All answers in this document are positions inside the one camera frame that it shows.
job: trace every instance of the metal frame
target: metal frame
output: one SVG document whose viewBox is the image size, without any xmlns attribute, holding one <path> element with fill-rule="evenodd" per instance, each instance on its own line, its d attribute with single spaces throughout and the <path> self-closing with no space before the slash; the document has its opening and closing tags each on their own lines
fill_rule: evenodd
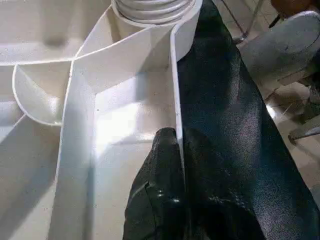
<svg viewBox="0 0 320 240">
<path fill-rule="evenodd" d="M 221 1 L 223 2 L 224 6 L 226 7 L 226 9 L 228 10 L 228 12 L 230 13 L 231 17 L 234 19 L 235 24 L 239 27 L 239 29 L 240 29 L 241 32 L 242 32 L 242 35 L 241 35 L 241 36 L 236 37 L 236 38 L 233 39 L 233 41 L 234 41 L 235 44 L 240 44 L 240 43 L 242 43 L 243 41 L 245 41 L 245 40 L 248 38 L 248 36 L 249 36 L 249 34 L 250 34 L 251 30 L 252 30 L 252 27 L 253 27 L 253 25 L 254 25 L 254 23 L 255 23 L 256 17 L 258 16 L 258 12 L 260 11 L 260 9 L 261 9 L 261 7 L 262 7 L 262 4 L 264 3 L 265 0 L 259 0 L 258 3 L 256 4 L 256 7 L 255 7 L 255 9 L 254 9 L 254 12 L 253 12 L 252 18 L 251 18 L 251 20 L 250 20 L 250 23 L 249 23 L 249 25 L 248 25 L 248 27 L 246 28 L 245 31 L 242 29 L 242 27 L 241 27 L 240 24 L 238 23 L 236 17 L 235 17 L 234 14 L 231 12 L 230 8 L 229 8 L 228 5 L 225 3 L 225 1 L 224 1 L 224 0 L 221 0 Z"/>
</svg>

